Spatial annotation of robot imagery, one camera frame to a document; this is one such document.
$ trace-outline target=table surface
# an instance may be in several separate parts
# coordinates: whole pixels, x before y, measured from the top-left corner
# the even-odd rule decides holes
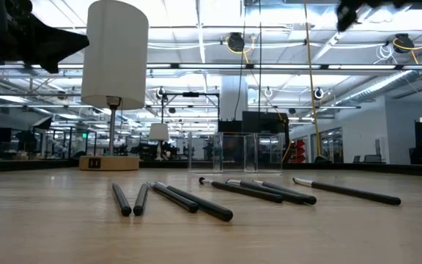
[[[275,204],[200,186],[260,179],[313,194],[315,206]],[[402,199],[384,205],[305,186],[292,177]],[[141,217],[121,216],[111,183],[134,205],[162,181],[234,212],[230,222],[189,213],[149,190]],[[0,173],[0,263],[422,263],[422,177],[356,171],[189,175],[184,169]]]

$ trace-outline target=black marker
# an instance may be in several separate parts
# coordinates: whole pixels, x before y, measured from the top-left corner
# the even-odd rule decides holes
[[[202,199],[200,197],[197,197],[195,195],[189,194],[186,191],[182,191],[178,188],[175,188],[173,186],[167,186],[164,183],[159,183],[157,182],[156,184],[161,184],[162,186],[166,187],[167,189],[173,191],[176,194],[179,194],[191,201],[196,202],[199,205],[199,209],[205,211],[206,213],[215,216],[217,218],[219,218],[220,220],[223,221],[231,221],[232,216],[234,216],[234,214],[232,213],[231,210],[224,208],[220,205],[216,205],[213,202],[207,201],[205,199]]]
[[[284,191],[284,192],[287,192],[287,193],[290,193],[290,194],[296,194],[296,195],[302,197],[306,204],[315,205],[317,203],[317,198],[314,197],[314,196],[302,194],[300,192],[293,191],[291,189],[284,188],[282,186],[277,186],[276,184],[273,184],[273,183],[268,183],[268,182],[264,182],[264,181],[260,181],[260,180],[252,180],[252,181],[254,183],[261,184],[264,187],[273,188],[273,189],[276,189],[276,190],[279,190],[279,191]]]
[[[194,201],[190,201],[185,197],[181,197],[180,195],[174,193],[173,191],[168,190],[166,187],[162,186],[161,184],[157,183],[147,183],[147,185],[151,186],[154,191],[159,193],[160,195],[164,196],[165,198],[175,202],[176,204],[180,205],[184,209],[186,209],[190,213],[196,213],[198,210],[198,204]]]
[[[120,209],[122,210],[122,215],[129,216],[131,214],[131,207],[128,201],[126,200],[122,189],[116,183],[112,183],[111,187],[114,189],[116,200],[118,201],[118,206],[120,206]]]
[[[136,198],[135,206],[133,207],[133,213],[135,216],[140,216],[144,212],[144,207],[146,206],[147,190],[149,186],[144,183],[139,189],[138,197]]]
[[[371,192],[368,192],[368,191],[356,190],[356,189],[353,189],[353,188],[333,186],[333,185],[326,184],[326,183],[314,182],[312,180],[302,180],[302,179],[297,179],[297,178],[292,178],[292,179],[295,183],[298,183],[300,185],[308,186],[308,187],[312,187],[312,188],[318,188],[320,190],[332,191],[332,192],[336,192],[336,193],[339,193],[339,194],[346,194],[346,195],[359,197],[359,198],[363,198],[363,199],[369,199],[371,201],[382,202],[382,203],[385,203],[385,204],[388,204],[388,205],[400,205],[401,204],[401,200],[398,197],[391,197],[391,196],[384,195],[384,194],[375,194],[375,193],[371,193]]]
[[[206,180],[203,177],[199,178],[199,182],[200,182],[200,184],[208,184],[212,187],[216,187],[216,188],[224,190],[224,191],[230,191],[230,192],[234,192],[234,193],[238,193],[238,194],[244,194],[244,195],[248,195],[248,196],[251,196],[251,197],[265,199],[265,200],[271,201],[271,202],[283,202],[283,197],[281,195],[277,195],[277,194],[268,194],[268,193],[263,192],[263,191],[254,191],[254,190],[242,188],[242,187],[239,187],[239,186],[233,186],[233,185],[227,184],[227,183],[219,183],[219,182],[215,182],[215,181],[212,181],[212,180]]]
[[[270,193],[270,194],[281,195],[284,200],[286,200],[288,202],[297,203],[299,205],[302,205],[304,203],[304,199],[302,197],[296,195],[296,194],[290,194],[290,193],[285,192],[285,191],[279,191],[279,190],[263,187],[263,186],[261,186],[257,183],[252,183],[252,182],[245,181],[245,180],[231,180],[231,179],[228,179],[226,181],[226,183],[237,184],[237,185],[240,185],[244,188],[250,188],[250,189],[253,189],[253,190],[257,190],[257,191],[264,191],[264,192],[267,192],[267,193]]]

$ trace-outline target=clear acrylic box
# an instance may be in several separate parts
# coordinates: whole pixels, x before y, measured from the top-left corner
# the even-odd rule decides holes
[[[190,173],[282,172],[283,140],[280,134],[188,134]]]

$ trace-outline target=wooden lamp base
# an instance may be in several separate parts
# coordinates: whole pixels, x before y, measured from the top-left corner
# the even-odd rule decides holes
[[[130,156],[82,156],[80,170],[130,171],[139,169],[139,158]]]

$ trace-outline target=yellow pole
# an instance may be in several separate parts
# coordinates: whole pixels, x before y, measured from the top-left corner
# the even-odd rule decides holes
[[[317,123],[317,112],[315,110],[315,100],[314,100],[314,80],[312,78],[312,55],[311,55],[311,40],[308,36],[308,16],[307,16],[307,0],[304,0],[304,9],[306,12],[306,35],[307,35],[307,56],[308,56],[308,71],[310,73],[311,79],[311,99],[312,99],[312,114],[314,116],[315,122],[315,137],[316,137],[316,153],[320,155],[322,152],[322,145],[320,142],[319,134],[319,125]]]

